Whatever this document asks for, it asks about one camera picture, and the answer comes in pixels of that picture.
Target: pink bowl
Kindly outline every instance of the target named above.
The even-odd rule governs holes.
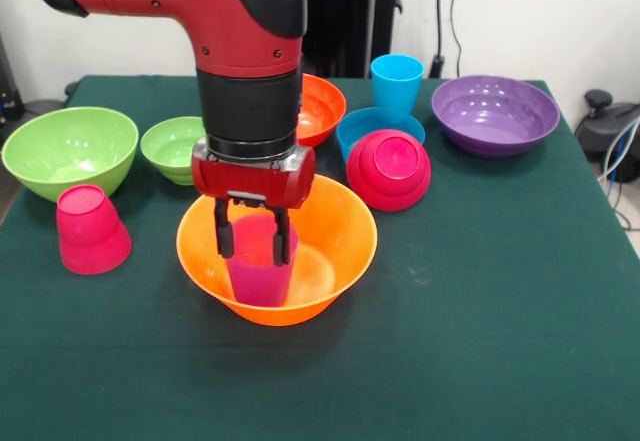
[[[375,131],[356,144],[347,162],[347,177],[372,208],[401,211],[427,192],[431,162],[412,136],[397,130]]]
[[[279,307],[289,294],[298,235],[289,231],[291,262],[273,263],[273,235],[276,223],[270,214],[245,216],[233,223],[235,254],[227,260],[236,301],[252,306]]]
[[[105,273],[124,262],[131,252],[129,233],[98,186],[75,186],[62,193],[56,224],[62,264],[73,273]]]

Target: cup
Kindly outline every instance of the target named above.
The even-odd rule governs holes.
[[[298,235],[289,229],[291,262],[276,266],[273,262],[273,235],[276,223],[270,214],[255,214],[238,219],[233,226],[234,255],[227,269],[236,301],[263,307],[282,306],[289,293]]]
[[[63,192],[56,210],[62,264],[72,273],[115,269],[131,253],[131,238],[102,188],[80,185]]]
[[[424,65],[405,54],[386,54],[371,63],[373,99],[380,108],[411,113],[416,104]]]

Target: pink cup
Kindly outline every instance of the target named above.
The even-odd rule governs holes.
[[[227,260],[236,301],[252,306],[282,306],[289,293],[298,235],[289,230],[291,262],[273,263],[273,235],[276,223],[269,214],[245,216],[233,223],[234,255]]]
[[[62,264],[72,273],[105,273],[131,252],[127,228],[98,186],[75,186],[62,193],[56,223]]]

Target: green bowl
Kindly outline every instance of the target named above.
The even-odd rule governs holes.
[[[193,184],[191,153],[205,136],[202,118],[184,116],[167,119],[144,133],[140,149],[145,158],[167,179],[181,186]]]
[[[2,162],[24,186],[54,203],[79,184],[111,195],[127,176],[138,128],[118,111],[67,108],[39,116],[7,139]]]

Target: blue cup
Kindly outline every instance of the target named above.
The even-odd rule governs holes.
[[[411,113],[416,104],[424,65],[412,56],[386,54],[371,63],[373,99],[379,108]]]
[[[380,129],[397,129],[424,143],[424,126],[408,113],[384,108],[365,108],[347,114],[336,130],[340,152],[345,163],[355,145],[367,134]]]

